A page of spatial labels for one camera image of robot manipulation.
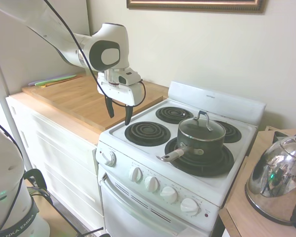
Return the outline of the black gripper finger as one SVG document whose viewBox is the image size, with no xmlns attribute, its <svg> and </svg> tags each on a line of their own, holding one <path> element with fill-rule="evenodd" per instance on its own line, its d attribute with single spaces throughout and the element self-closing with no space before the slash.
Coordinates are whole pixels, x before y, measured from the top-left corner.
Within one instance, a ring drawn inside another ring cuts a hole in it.
<svg viewBox="0 0 296 237">
<path fill-rule="evenodd" d="M 114 117 L 114 108 L 113 108 L 113 100 L 110 97 L 105 96 L 105 105 L 108 111 L 109 117 Z"/>
<path fill-rule="evenodd" d="M 133 106 L 125 106 L 125 112 L 125 125 L 129 125 L 133 113 Z"/>
</svg>

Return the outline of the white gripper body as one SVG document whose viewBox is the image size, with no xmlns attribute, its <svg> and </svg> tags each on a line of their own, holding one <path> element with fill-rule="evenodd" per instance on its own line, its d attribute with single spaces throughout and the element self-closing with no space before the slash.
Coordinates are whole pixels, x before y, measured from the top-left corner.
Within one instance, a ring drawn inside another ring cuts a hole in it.
<svg viewBox="0 0 296 237">
<path fill-rule="evenodd" d="M 104 78 L 104 73 L 99 73 L 97 77 L 99 85 L 104 93 L 111 99 L 124 103 L 128 106 L 136 106 L 144 101 L 143 85 L 139 82 L 133 85 L 111 85 Z"/>
</svg>

